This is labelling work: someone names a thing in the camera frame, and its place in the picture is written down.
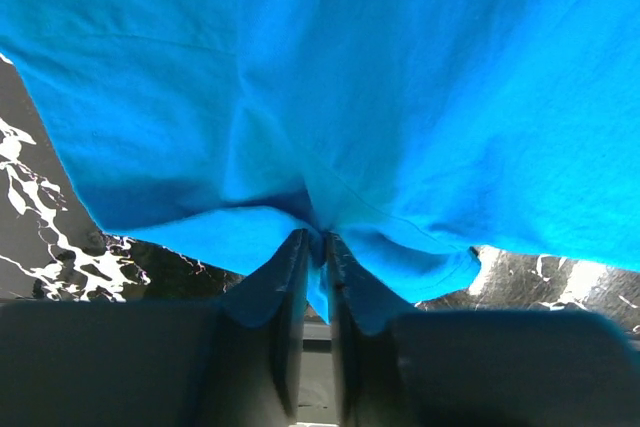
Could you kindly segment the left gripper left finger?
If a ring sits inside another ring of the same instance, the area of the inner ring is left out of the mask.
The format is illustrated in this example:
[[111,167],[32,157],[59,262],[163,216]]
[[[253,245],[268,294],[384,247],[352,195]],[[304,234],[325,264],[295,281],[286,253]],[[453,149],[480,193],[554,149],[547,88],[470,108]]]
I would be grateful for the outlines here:
[[216,298],[4,305],[2,424],[294,424],[308,260],[296,230]]

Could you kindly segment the blue t shirt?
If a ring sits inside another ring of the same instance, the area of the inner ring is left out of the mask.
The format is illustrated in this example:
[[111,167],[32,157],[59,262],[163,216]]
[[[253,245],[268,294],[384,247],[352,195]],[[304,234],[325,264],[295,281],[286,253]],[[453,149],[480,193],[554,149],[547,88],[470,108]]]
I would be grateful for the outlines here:
[[249,274],[307,229],[416,303],[473,248],[639,266],[639,0],[1,0],[104,231]]

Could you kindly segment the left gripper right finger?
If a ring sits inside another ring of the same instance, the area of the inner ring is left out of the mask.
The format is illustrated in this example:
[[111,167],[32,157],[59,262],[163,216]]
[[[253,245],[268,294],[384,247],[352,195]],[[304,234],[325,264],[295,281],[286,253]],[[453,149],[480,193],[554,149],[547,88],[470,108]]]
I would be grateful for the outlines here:
[[635,426],[639,355],[588,312],[425,312],[326,242],[343,426]]

